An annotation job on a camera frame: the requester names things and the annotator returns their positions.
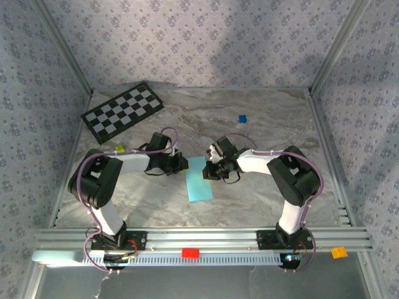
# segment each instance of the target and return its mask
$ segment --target metal frame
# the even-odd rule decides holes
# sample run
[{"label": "metal frame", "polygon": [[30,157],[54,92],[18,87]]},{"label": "metal frame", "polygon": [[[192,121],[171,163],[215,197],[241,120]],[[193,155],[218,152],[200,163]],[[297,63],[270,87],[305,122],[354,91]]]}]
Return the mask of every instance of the metal frame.
[{"label": "metal frame", "polygon": [[[367,229],[364,227],[352,227],[357,225],[353,211],[349,205],[349,200],[345,189],[340,181],[342,172],[340,166],[332,159],[334,145],[326,138],[326,128],[322,126],[319,108],[310,96],[307,89],[303,90],[309,104],[315,127],[322,146],[322,151],[329,166],[330,175],[333,179],[334,194],[341,207],[340,217],[345,226],[340,227],[311,227],[317,242],[318,252],[328,252],[331,248],[344,246],[348,252],[356,252],[362,268],[363,276],[367,284],[368,292],[372,298],[387,298],[388,293],[382,276],[378,269],[372,244],[368,238]],[[77,133],[77,141],[74,145],[74,152],[71,156],[68,171],[65,175],[67,181],[68,173],[72,167],[77,142],[82,130],[82,124]],[[57,205],[53,211],[50,227],[54,225],[57,217],[59,205],[65,192],[65,185],[60,189],[57,198]],[[257,249],[256,233],[260,229],[274,229],[273,227],[198,227],[198,228],[139,228],[148,231],[148,242],[144,252],[140,256],[146,257],[178,257],[181,249],[185,247],[199,248],[201,253],[206,255],[225,254],[256,256],[261,252]],[[46,256],[46,253],[53,251],[75,253],[79,257],[74,265],[87,266],[88,263],[82,255],[82,244],[85,240],[85,229],[44,229],[38,231],[36,249]],[[275,252],[262,251],[263,255],[274,254],[276,252],[287,252],[280,250]],[[45,265],[39,262],[31,263],[25,287],[22,295],[25,298],[34,298],[40,286],[40,280],[46,270]]]},{"label": "metal frame", "polygon": [[[350,205],[349,197],[346,189],[344,188],[344,183],[342,178],[345,178],[345,172],[342,165],[333,159],[337,155],[338,150],[335,143],[330,141],[327,136],[329,136],[329,128],[325,128],[322,125],[320,115],[323,115],[323,108],[318,105],[313,96],[310,93],[306,94],[306,98],[309,103],[310,110],[315,120],[317,131],[319,132],[320,142],[324,152],[324,156],[329,165],[330,175],[333,180],[334,194],[339,200],[340,204],[345,207],[346,217],[349,220],[350,225],[356,227],[358,225],[358,220],[353,213],[352,207]],[[377,259],[374,252],[361,252],[358,253],[358,259],[360,266],[362,268],[363,276],[365,278],[368,291],[372,298],[388,298],[388,290],[383,281],[383,277],[378,266]]]},{"label": "metal frame", "polygon": [[86,95],[90,95],[92,89],[90,88],[83,71],[80,69],[79,64],[77,63],[70,47],[68,46],[68,43],[64,39],[64,36],[62,36],[61,31],[55,23],[50,10],[42,0],[31,0],[31,3],[36,10],[36,13],[39,15],[43,26],[47,29],[51,39],[59,49],[60,54],[64,58],[65,63],[70,69],[72,75],[75,77],[80,89]]},{"label": "metal frame", "polygon": [[[92,100],[92,94],[89,95],[89,98],[86,103],[85,111],[88,110],[91,100]],[[83,120],[80,119],[79,126],[77,128],[77,133],[76,133],[75,140],[74,140],[74,144],[72,145],[71,154],[70,154],[68,162],[67,162],[67,167],[65,169],[64,175],[62,176],[61,186],[58,190],[57,197],[55,199],[55,205],[54,205],[54,208],[53,208],[51,216],[50,216],[49,224],[47,225],[47,227],[50,229],[55,227],[55,222],[57,220],[57,214],[58,214],[59,208],[62,204],[62,199],[64,198],[64,194],[67,190],[69,174],[71,173],[72,166],[74,165],[74,158],[75,158],[77,146],[78,146],[78,143],[80,140],[80,135],[82,134],[83,126],[84,126],[84,122],[83,122]]]},{"label": "metal frame", "polygon": [[321,86],[329,76],[334,63],[341,55],[345,44],[351,37],[353,30],[356,28],[357,22],[360,20],[370,1],[371,0],[355,0],[353,2],[352,7],[347,13],[347,16],[342,23],[337,36],[335,36],[335,39],[332,42],[330,49],[312,82],[311,93],[313,96],[316,97],[320,92]]},{"label": "metal frame", "polygon": [[[140,228],[140,230],[148,232],[147,246],[143,252],[140,252],[140,256],[144,259],[177,257],[181,253],[181,249],[187,247],[199,248],[201,254],[205,257],[207,255],[212,257],[212,254],[217,253],[234,258],[244,254],[247,257],[258,259],[259,257],[272,257],[272,255],[279,252],[287,252],[286,250],[273,252],[268,250],[259,251],[257,249],[256,231],[261,229],[274,229],[274,227]],[[367,254],[372,251],[371,241],[364,227],[311,227],[310,229],[314,234],[318,252],[329,252],[331,248],[337,246],[344,246],[348,252]],[[54,251],[56,251],[60,254],[65,253],[66,255],[64,256],[69,257],[68,259],[64,259],[65,262],[74,262],[73,266],[86,267],[87,261],[82,255],[85,231],[86,229],[39,230],[36,238],[36,249],[42,253],[42,262],[48,265],[49,261],[46,260],[46,252],[54,256]],[[99,257],[98,254],[101,256],[102,253],[97,252],[97,255],[96,253],[92,253],[90,256],[96,258]],[[161,262],[154,262],[154,260],[151,260],[151,265],[161,265],[163,263],[162,259]],[[269,261],[269,264],[273,265],[277,264],[277,262],[272,263]],[[219,265],[220,261],[208,261],[208,263]],[[39,262],[31,264],[31,267],[27,271],[29,279],[26,281],[23,294],[21,294],[23,298],[34,298],[37,289],[40,287],[40,280],[45,268],[46,266],[41,265]],[[370,294],[377,293],[373,291],[372,287],[374,286],[369,287]],[[372,298],[382,299],[384,297],[377,296]]]}]

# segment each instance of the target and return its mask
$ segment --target blue cube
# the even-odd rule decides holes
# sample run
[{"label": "blue cube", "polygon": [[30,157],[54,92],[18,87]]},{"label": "blue cube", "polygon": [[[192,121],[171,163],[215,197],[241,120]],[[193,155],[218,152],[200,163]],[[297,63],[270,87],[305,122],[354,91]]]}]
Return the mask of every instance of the blue cube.
[{"label": "blue cube", "polygon": [[238,122],[240,123],[246,123],[247,122],[247,116],[246,115],[240,115],[238,117]]}]

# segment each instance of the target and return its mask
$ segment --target cable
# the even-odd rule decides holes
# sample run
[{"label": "cable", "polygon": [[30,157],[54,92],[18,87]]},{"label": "cable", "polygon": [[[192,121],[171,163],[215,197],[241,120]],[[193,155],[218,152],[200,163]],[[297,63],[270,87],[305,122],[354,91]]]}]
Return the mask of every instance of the cable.
[{"label": "cable", "polygon": [[305,257],[305,256],[306,256],[306,253],[307,253],[307,248],[306,248],[306,246],[305,246],[305,243],[303,243],[301,240],[298,241],[297,246],[296,246],[296,248],[294,249],[294,251],[291,253],[291,255],[294,255],[294,254],[297,252],[298,246],[299,246],[299,245],[301,245],[301,246],[305,249],[305,254],[302,255],[302,257]]},{"label": "cable", "polygon": [[136,241],[134,241],[132,239],[129,239],[129,240],[127,240],[127,242],[129,242],[129,243],[134,245],[134,247],[135,247],[135,255],[137,256],[138,255],[138,246],[137,246]]},{"label": "cable", "polygon": [[236,132],[226,133],[226,134],[222,135],[218,140],[222,139],[223,137],[230,136],[230,135],[238,135],[238,136],[244,137],[244,138],[248,139],[250,142],[252,142],[254,144],[255,148],[257,148],[256,142],[251,137],[249,137],[245,134],[241,134],[241,133],[236,133]]},{"label": "cable", "polygon": [[295,158],[300,159],[300,160],[302,160],[303,162],[309,164],[309,165],[315,170],[315,172],[317,173],[317,175],[319,176],[319,179],[320,179],[320,187],[319,187],[319,189],[317,190],[317,192],[316,192],[310,199],[307,200],[306,205],[305,205],[305,208],[304,208],[304,211],[303,211],[302,216],[301,216],[301,218],[300,218],[300,227],[301,227],[303,230],[306,230],[306,231],[309,233],[310,238],[312,239],[312,245],[313,245],[313,253],[312,253],[312,256],[311,256],[310,260],[309,260],[303,267],[301,267],[301,268],[298,269],[298,270],[293,270],[292,272],[303,271],[303,270],[307,269],[307,268],[313,263],[314,258],[315,258],[315,256],[316,256],[316,241],[315,241],[315,239],[314,239],[313,233],[312,233],[308,228],[305,227],[305,218],[306,218],[306,214],[307,214],[307,211],[309,210],[309,207],[310,207],[311,202],[312,202],[313,200],[315,200],[315,199],[321,194],[321,192],[323,191],[323,188],[324,188],[324,178],[323,178],[323,174],[322,174],[322,172],[320,171],[320,169],[317,167],[317,165],[316,165],[315,163],[313,163],[313,162],[312,162],[311,160],[309,160],[308,158],[303,157],[303,156],[301,156],[301,155],[299,155],[299,154],[290,153],[290,152],[288,152],[288,151],[258,151],[258,152],[252,151],[252,153],[253,153],[254,155],[256,155],[256,156],[279,156],[279,155],[282,155],[282,154],[286,154],[286,155],[288,155],[288,156],[295,157]]},{"label": "cable", "polygon": [[140,145],[140,146],[137,148],[137,150],[138,150],[138,151],[141,151],[143,148],[146,148],[147,145],[148,145],[148,143],[144,143],[143,145]]},{"label": "cable", "polygon": [[97,229],[96,227],[89,227],[86,232],[85,232],[85,236],[87,237],[87,233],[89,232],[90,229]]},{"label": "cable", "polygon": [[232,183],[227,183],[225,178],[223,178],[223,181],[224,181],[227,185],[233,185],[233,184],[237,183],[237,182],[241,179],[241,176],[239,175],[239,173],[237,173],[237,175],[238,175],[237,180],[235,180],[235,181],[232,182]]},{"label": "cable", "polygon": [[82,198],[82,186],[81,186],[81,180],[82,180],[82,174],[83,174],[83,170],[85,169],[87,163],[89,163],[91,160],[93,159],[97,159],[99,157],[102,156],[125,156],[127,154],[158,154],[158,153],[163,153],[164,151],[168,151],[170,149],[173,149],[173,147],[177,144],[178,140],[179,140],[179,134],[177,133],[177,131],[168,126],[164,129],[161,130],[161,133],[163,133],[165,130],[173,130],[175,132],[176,135],[176,140],[167,148],[164,149],[160,149],[158,151],[137,151],[137,150],[133,150],[133,151],[127,151],[124,153],[117,153],[117,152],[109,152],[109,153],[98,153],[98,154],[93,154],[92,156],[87,157],[81,164],[79,171],[77,173],[77,182],[76,182],[76,190],[77,190],[77,197],[78,200],[86,207],[86,209],[89,210],[91,216],[93,217],[93,220],[97,223],[99,229],[98,231],[94,232],[93,234],[89,235],[85,242],[84,242],[84,246],[83,246],[83,250],[85,252],[85,255],[87,257],[87,259],[93,264],[93,266],[97,269],[99,269],[100,271],[104,271],[104,272],[108,272],[107,269],[99,266],[96,262],[94,262],[94,260],[90,257],[89,253],[87,252],[87,243],[89,242],[89,240],[91,238],[93,238],[95,235],[99,235],[102,233],[102,225],[100,223],[100,221],[98,220],[98,218],[95,216],[95,214],[93,213],[93,209],[92,207],[87,204],[83,198]]}]

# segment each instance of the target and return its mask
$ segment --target yellow object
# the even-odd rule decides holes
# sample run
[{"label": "yellow object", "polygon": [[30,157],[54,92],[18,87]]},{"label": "yellow object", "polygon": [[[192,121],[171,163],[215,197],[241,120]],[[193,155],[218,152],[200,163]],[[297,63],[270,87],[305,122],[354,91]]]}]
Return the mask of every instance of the yellow object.
[{"label": "yellow object", "polygon": [[115,150],[116,150],[118,153],[124,153],[124,152],[125,152],[125,148],[123,147],[123,145],[117,145],[117,146],[115,147]]},{"label": "yellow object", "polygon": [[348,253],[345,250],[345,247],[336,247],[331,249],[331,254],[332,254],[332,258],[335,259],[339,259],[341,257],[347,257]]}]

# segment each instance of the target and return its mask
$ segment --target light blue paper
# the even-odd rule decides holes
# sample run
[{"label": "light blue paper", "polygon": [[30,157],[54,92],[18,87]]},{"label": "light blue paper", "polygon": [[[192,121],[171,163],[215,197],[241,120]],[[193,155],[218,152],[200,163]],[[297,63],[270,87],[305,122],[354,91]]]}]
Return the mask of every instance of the light blue paper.
[{"label": "light blue paper", "polygon": [[202,170],[206,166],[205,157],[188,158],[186,184],[188,201],[205,201],[213,198],[211,182],[202,178]]}]

